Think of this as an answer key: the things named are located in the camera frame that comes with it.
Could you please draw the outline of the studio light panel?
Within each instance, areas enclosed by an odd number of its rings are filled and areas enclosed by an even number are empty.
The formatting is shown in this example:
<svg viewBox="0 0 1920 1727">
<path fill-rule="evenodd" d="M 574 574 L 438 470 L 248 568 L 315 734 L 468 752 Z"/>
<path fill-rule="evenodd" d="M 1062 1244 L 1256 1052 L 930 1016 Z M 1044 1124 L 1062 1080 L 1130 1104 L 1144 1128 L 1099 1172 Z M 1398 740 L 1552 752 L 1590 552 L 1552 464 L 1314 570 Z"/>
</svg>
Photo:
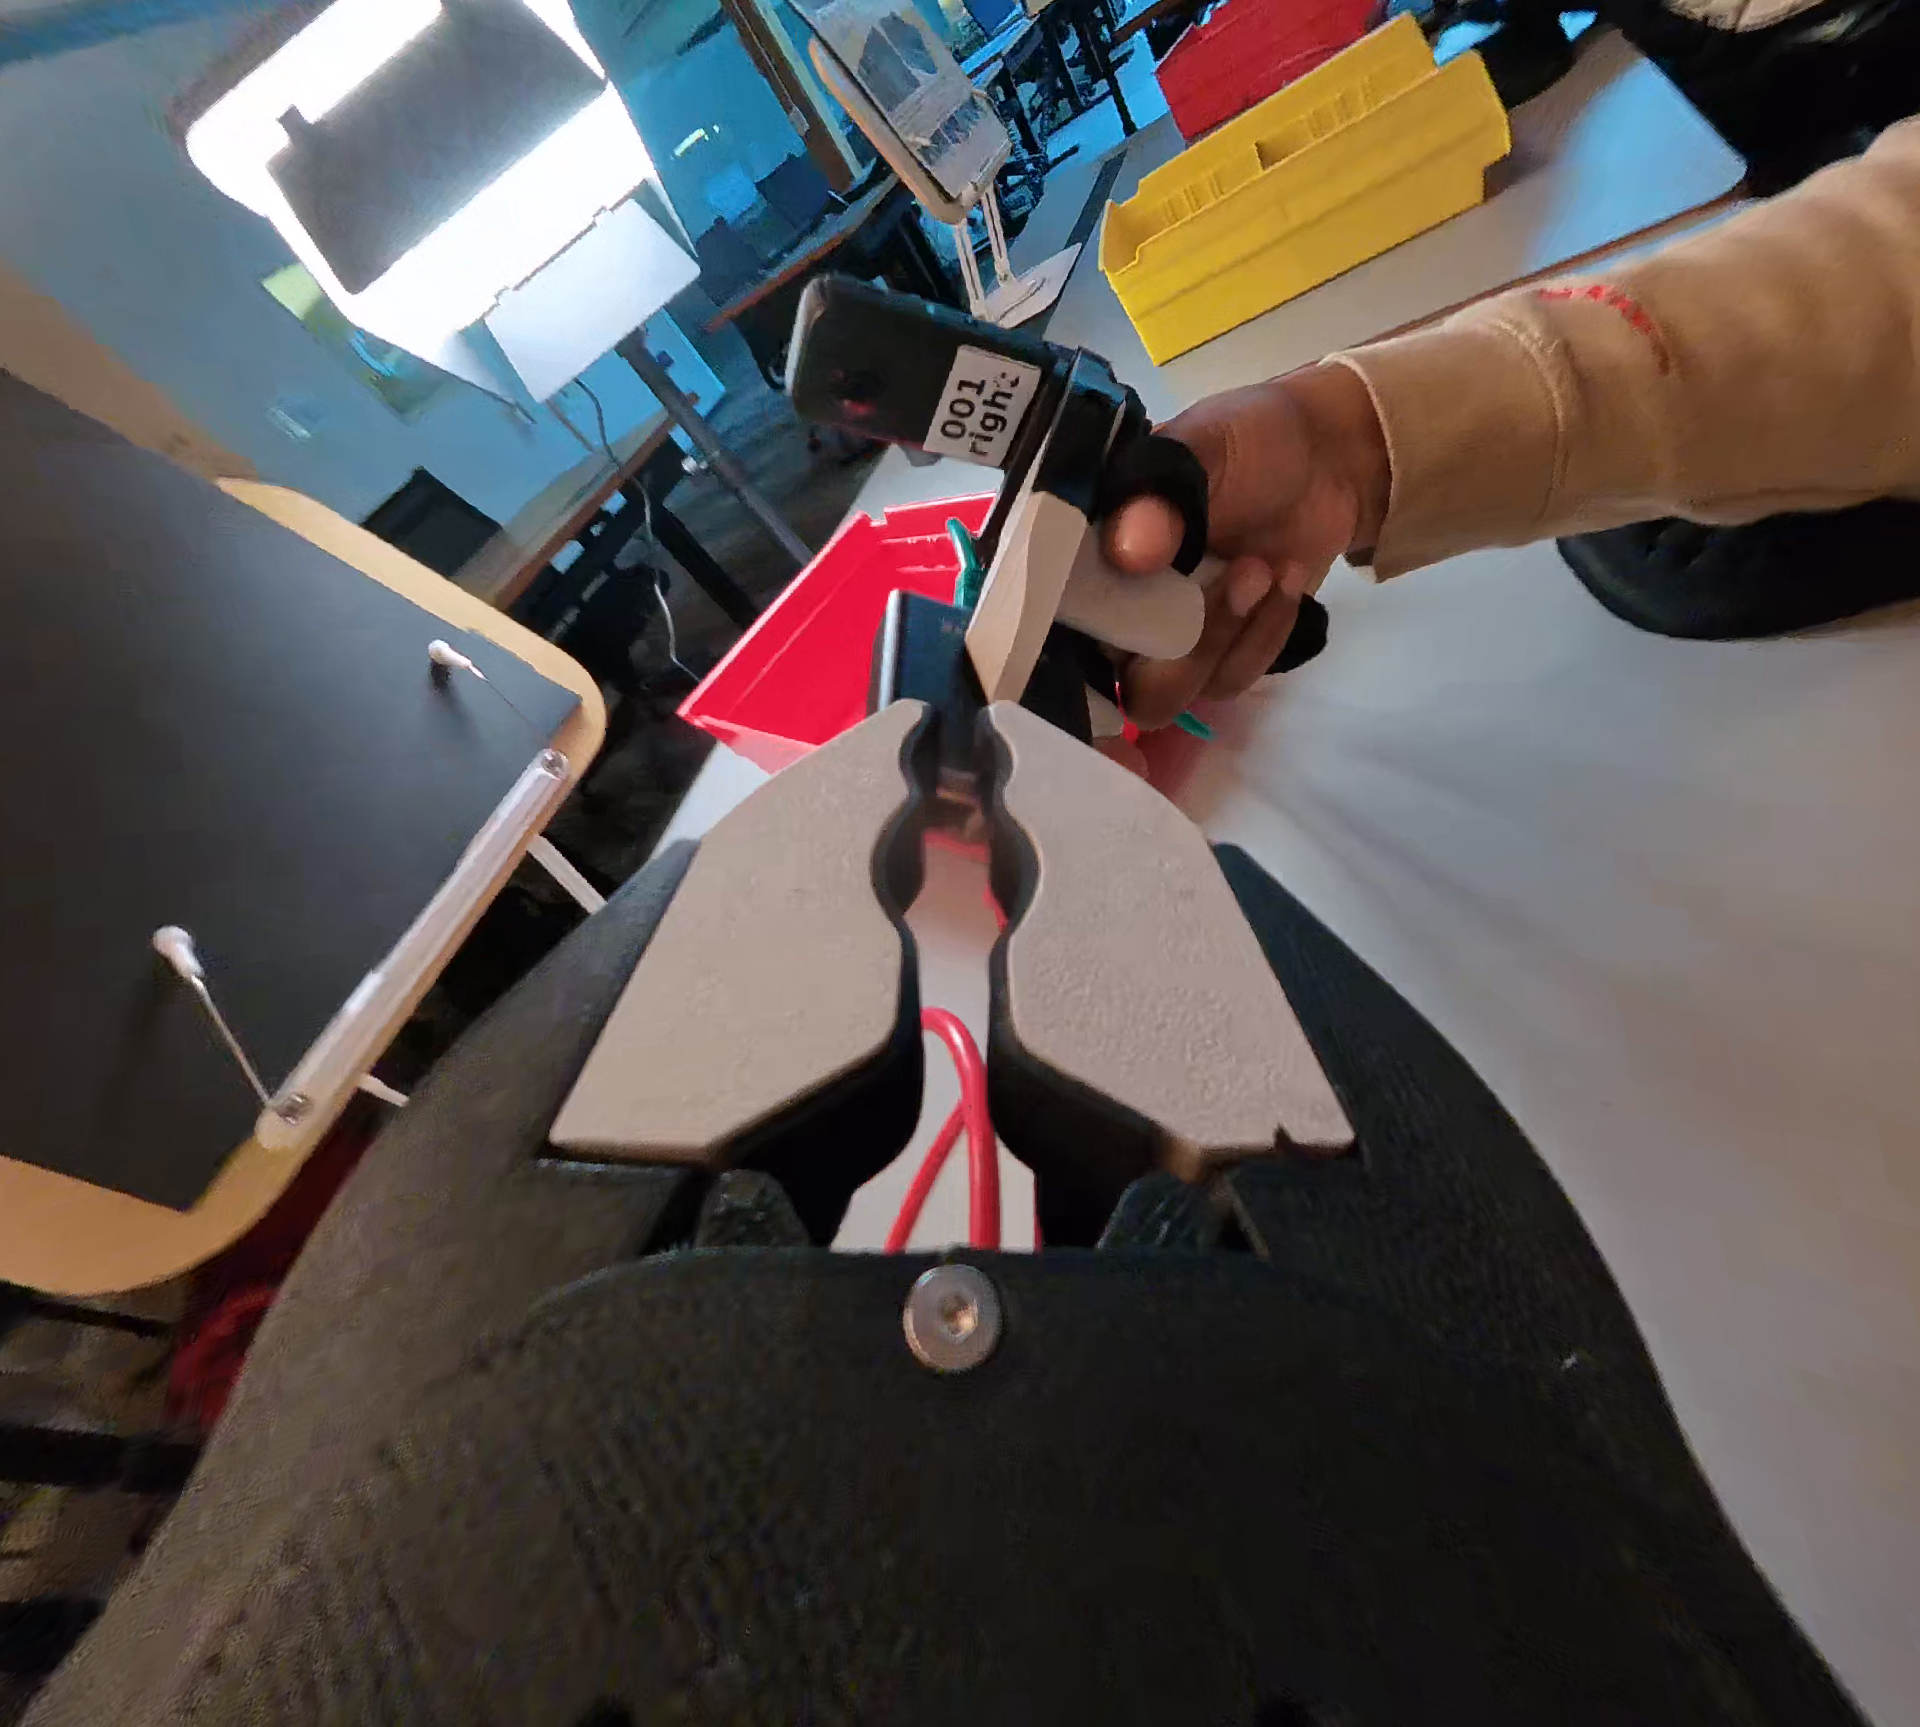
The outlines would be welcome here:
<svg viewBox="0 0 1920 1727">
<path fill-rule="evenodd" d="M 513 406 L 699 278 L 567 0 L 334 0 L 184 152 L 350 330 Z"/>
</svg>

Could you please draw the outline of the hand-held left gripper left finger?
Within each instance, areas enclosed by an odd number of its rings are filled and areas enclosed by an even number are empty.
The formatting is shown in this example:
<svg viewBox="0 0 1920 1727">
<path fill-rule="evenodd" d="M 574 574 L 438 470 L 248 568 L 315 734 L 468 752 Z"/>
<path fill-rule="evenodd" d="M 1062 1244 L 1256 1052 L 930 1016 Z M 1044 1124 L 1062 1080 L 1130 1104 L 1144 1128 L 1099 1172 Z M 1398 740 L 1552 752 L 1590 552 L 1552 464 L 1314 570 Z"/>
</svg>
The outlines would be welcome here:
<svg viewBox="0 0 1920 1727">
<path fill-rule="evenodd" d="M 900 700 L 782 770 L 698 842 L 547 1130 L 587 1164 L 772 1178 L 807 1236 L 912 1142 L 918 958 L 939 718 Z"/>
</svg>

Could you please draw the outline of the yellow plastic bin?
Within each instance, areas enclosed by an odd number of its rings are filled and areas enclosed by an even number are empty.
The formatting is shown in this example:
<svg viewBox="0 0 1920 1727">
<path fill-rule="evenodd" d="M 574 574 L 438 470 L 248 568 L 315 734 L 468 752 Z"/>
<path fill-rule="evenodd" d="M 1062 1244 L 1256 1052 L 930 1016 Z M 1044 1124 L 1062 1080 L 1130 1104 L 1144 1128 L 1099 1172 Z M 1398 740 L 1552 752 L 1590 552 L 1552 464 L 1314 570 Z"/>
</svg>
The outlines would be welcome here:
<svg viewBox="0 0 1920 1727">
<path fill-rule="evenodd" d="M 1484 204 L 1509 132 L 1482 56 L 1400 16 L 1107 204 L 1097 264 L 1166 366 Z"/>
</svg>

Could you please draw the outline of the black network switch box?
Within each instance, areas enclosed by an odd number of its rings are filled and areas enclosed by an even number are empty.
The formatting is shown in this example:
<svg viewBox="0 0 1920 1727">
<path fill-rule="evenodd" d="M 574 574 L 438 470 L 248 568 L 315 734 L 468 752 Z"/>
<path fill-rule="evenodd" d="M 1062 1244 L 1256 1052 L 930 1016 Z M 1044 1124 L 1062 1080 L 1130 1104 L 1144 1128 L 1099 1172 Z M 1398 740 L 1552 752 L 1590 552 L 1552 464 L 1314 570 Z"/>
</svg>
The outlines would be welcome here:
<svg viewBox="0 0 1920 1727">
<path fill-rule="evenodd" d="M 923 824 L 939 844 L 976 852 L 987 846 L 979 796 L 990 706 L 966 652 L 967 610 L 895 590 L 885 598 L 872 642 L 866 714 L 897 702 L 925 708 L 930 740 L 919 742 Z M 1054 630 L 1019 706 L 1069 738 L 1092 742 L 1090 684 L 1075 638 Z"/>
</svg>

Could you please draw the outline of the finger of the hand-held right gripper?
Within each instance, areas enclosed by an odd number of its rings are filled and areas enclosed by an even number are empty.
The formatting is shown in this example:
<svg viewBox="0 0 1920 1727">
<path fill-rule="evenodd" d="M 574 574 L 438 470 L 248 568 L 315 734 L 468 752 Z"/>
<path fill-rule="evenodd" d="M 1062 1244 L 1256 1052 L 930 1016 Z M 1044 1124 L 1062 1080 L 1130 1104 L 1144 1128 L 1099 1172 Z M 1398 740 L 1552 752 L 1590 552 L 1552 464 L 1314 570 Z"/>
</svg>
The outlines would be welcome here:
<svg viewBox="0 0 1920 1727">
<path fill-rule="evenodd" d="M 1032 686 L 1088 528 L 1088 516 L 1058 494 L 1015 500 L 963 636 L 986 706 L 1018 704 Z"/>
</svg>

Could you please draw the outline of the poster board on white stand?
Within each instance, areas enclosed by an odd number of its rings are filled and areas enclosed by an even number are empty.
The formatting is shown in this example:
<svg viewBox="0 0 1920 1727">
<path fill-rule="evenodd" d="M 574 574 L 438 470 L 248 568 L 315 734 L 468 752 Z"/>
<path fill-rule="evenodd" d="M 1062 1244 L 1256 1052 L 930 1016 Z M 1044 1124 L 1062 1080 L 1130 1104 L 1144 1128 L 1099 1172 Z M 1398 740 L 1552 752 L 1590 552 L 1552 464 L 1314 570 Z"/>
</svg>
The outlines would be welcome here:
<svg viewBox="0 0 1920 1727">
<path fill-rule="evenodd" d="M 807 58 L 847 118 L 923 212 L 947 226 L 972 316 L 1014 328 L 1048 312 L 1079 248 L 1018 272 L 996 182 L 1014 154 L 991 100 L 912 0 L 782 0 L 807 28 Z"/>
</svg>

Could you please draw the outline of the light stand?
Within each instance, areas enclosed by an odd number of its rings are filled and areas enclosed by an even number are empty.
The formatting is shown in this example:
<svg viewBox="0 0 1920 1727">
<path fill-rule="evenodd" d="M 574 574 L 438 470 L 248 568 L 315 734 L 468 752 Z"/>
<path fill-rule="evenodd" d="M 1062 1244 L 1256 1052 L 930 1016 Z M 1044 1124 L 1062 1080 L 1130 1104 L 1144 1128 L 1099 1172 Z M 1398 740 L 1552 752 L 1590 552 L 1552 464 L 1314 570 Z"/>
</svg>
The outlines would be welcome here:
<svg viewBox="0 0 1920 1727">
<path fill-rule="evenodd" d="M 737 508 L 749 514 L 761 534 L 780 548 L 788 570 L 791 574 L 802 572 L 812 560 L 812 550 L 788 518 L 780 514 L 772 498 L 761 492 L 747 474 L 745 464 L 722 442 L 708 418 L 694 406 L 691 398 L 680 390 L 664 358 L 648 346 L 643 328 L 629 330 L 629 334 L 616 344 L 614 352 L 661 406 L 668 434 L 686 436 L 708 474 L 718 480 Z M 678 516 L 668 516 L 668 526 L 660 532 L 651 506 L 648 498 L 640 504 L 648 536 L 666 550 L 737 632 L 747 632 L 755 624 L 761 608 L 757 608 L 744 586 L 718 564 L 691 530 L 680 524 Z"/>
</svg>

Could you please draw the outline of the black board with wooden rim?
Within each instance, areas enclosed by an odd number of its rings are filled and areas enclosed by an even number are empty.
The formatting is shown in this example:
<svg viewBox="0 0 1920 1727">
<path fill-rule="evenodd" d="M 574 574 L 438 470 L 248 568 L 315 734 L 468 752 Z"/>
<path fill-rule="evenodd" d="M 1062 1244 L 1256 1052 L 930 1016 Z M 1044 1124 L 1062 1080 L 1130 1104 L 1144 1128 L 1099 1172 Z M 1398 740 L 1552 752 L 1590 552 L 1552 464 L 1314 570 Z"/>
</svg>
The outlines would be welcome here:
<svg viewBox="0 0 1920 1727">
<path fill-rule="evenodd" d="M 237 1242 L 599 752 L 585 672 L 3 376 L 2 1274 Z"/>
</svg>

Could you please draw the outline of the person's right forearm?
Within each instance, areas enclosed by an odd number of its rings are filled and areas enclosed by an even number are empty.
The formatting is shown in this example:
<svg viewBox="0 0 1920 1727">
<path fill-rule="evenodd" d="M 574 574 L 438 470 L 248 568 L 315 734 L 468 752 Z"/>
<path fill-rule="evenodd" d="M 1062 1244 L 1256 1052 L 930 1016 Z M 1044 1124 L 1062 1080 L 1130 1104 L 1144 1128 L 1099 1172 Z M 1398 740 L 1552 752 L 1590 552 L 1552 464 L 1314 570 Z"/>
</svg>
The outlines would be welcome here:
<svg viewBox="0 0 1920 1727">
<path fill-rule="evenodd" d="M 1917 124 L 1783 196 L 1587 276 L 1334 354 L 1366 388 L 1382 580 L 1680 518 L 1917 494 Z"/>
</svg>

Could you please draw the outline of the red plastic bin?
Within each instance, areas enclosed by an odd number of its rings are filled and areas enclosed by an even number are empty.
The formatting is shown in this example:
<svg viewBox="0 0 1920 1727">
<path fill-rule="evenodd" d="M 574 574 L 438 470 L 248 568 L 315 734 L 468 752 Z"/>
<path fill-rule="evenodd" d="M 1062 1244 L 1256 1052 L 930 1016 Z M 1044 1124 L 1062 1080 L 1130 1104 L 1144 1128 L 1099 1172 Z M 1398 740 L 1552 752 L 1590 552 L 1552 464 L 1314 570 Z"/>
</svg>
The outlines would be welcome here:
<svg viewBox="0 0 1920 1727">
<path fill-rule="evenodd" d="M 857 726 L 872 654 L 897 592 L 949 606 L 957 552 L 947 522 L 978 532 L 990 492 L 856 510 L 684 698 L 678 718 L 766 774 Z"/>
<path fill-rule="evenodd" d="M 1427 20 L 1433 0 L 1222 0 L 1156 64 L 1185 146 L 1355 46 L 1398 14 Z"/>
</svg>

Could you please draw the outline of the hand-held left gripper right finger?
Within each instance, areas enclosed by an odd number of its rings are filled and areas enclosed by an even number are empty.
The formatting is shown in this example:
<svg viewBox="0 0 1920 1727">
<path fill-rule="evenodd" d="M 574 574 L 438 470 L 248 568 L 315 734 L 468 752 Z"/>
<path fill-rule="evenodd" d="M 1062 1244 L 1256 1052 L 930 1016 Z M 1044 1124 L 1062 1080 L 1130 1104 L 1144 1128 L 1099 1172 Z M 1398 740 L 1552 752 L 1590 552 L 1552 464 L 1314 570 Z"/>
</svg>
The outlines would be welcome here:
<svg viewBox="0 0 1920 1727">
<path fill-rule="evenodd" d="M 1347 1156 L 1353 1122 L 1202 830 L 1022 706 L 982 712 L 976 760 L 1001 916 L 987 1108 L 1044 1248 L 1093 1246 L 1144 1176 Z"/>
</svg>

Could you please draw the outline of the person's right hand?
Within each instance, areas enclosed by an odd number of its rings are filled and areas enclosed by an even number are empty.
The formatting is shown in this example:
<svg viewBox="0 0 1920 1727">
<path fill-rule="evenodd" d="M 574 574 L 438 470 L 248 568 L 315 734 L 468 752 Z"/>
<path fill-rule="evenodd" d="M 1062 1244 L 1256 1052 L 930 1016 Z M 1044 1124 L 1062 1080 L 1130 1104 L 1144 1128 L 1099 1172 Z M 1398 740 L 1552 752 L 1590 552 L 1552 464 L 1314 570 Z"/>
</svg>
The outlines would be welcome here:
<svg viewBox="0 0 1920 1727">
<path fill-rule="evenodd" d="M 1389 496 L 1371 396 L 1337 362 L 1206 396 L 1160 434 L 1184 444 L 1207 478 L 1220 568 L 1184 658 L 1119 662 L 1119 704 L 1137 732 L 1259 684 L 1331 566 L 1371 550 Z"/>
</svg>

